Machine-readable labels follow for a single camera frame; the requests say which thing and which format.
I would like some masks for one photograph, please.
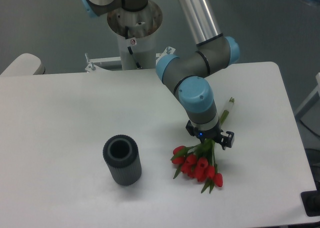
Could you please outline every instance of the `tulip bouquet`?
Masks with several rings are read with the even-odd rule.
[[[235,103],[234,98],[230,98],[221,117],[221,125],[225,122]],[[173,150],[171,162],[178,165],[173,179],[180,173],[186,174],[191,179],[197,179],[198,182],[205,182],[201,193],[209,188],[209,193],[215,186],[223,186],[222,174],[218,172],[218,164],[215,158],[215,142],[212,139],[206,139],[203,143],[195,146],[186,147],[181,145]]]

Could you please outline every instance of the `black cylinder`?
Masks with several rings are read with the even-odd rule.
[[[103,147],[103,158],[115,182],[122,186],[135,183],[142,169],[136,142],[119,134],[111,137]]]

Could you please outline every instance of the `green leaf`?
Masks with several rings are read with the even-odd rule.
[[[214,164],[213,156],[214,156],[215,143],[212,142],[212,144],[213,145],[211,145],[211,149],[210,149],[210,152],[208,153],[208,157],[207,157],[210,166],[213,166],[213,164]]]
[[[201,190],[201,194],[202,194],[203,192],[205,192],[205,190],[206,190],[209,186],[210,186],[210,180],[207,179],[206,182],[205,182],[205,184],[204,184],[204,186],[203,186],[203,188],[202,188],[202,190]]]
[[[187,153],[188,150],[186,148],[183,148],[182,150],[179,150],[174,156],[172,156],[171,161],[178,157],[184,157]]]
[[[173,161],[175,158],[184,157],[192,148],[194,148],[194,146],[185,147],[182,150],[179,150],[174,156],[171,157],[170,160]]]
[[[205,143],[200,143],[198,144],[196,147],[195,147],[195,150],[194,150],[194,154],[197,156],[197,157],[200,157],[200,155],[202,155],[202,153],[204,152],[204,147],[205,147]]]
[[[175,171],[175,173],[174,173],[173,179],[177,178],[177,176],[180,174],[180,172],[181,172],[181,167],[182,167],[182,164],[179,165],[179,167],[176,169],[176,171]]]
[[[212,142],[211,139],[208,139],[208,141],[204,144],[203,152],[207,153],[212,148]]]
[[[211,194],[214,187],[215,187],[215,183],[211,180],[209,194]]]

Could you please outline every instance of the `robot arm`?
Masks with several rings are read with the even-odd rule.
[[[143,15],[148,0],[82,0],[82,2],[91,17],[122,9],[127,14],[124,20],[126,23],[133,20],[133,24],[136,24],[137,16],[142,19],[139,23],[149,19]],[[240,55],[239,46],[233,38],[223,36],[208,0],[179,0],[179,2],[191,28],[197,51],[185,60],[173,54],[164,55],[157,62],[156,73],[184,107],[189,117],[186,129],[190,135],[196,136],[201,142],[206,138],[213,139],[221,144],[223,149],[231,147],[234,133],[229,131],[224,133],[221,130],[214,94],[204,78],[236,62]]]
[[[231,147],[234,133],[221,130],[214,94],[205,77],[239,59],[239,46],[231,37],[224,37],[207,0],[179,0],[198,50],[186,60],[169,54],[156,65],[160,80],[184,107],[191,136],[203,142],[206,138]]]

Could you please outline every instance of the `cable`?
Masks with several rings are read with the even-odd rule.
[[[301,119],[299,120],[301,125],[303,125],[308,131],[310,131],[315,137],[320,139],[320,134],[315,133],[312,129],[310,129]]]
[[[129,39],[129,27],[125,26],[124,28],[125,28],[125,36],[124,36],[124,38],[127,40],[127,39]],[[137,61],[136,56],[134,55],[134,52],[132,51],[131,46],[128,46],[128,51],[129,51],[130,55],[133,58],[133,61],[134,61],[135,65],[136,65],[136,68],[138,70],[141,70],[142,67],[141,67],[140,63]]]

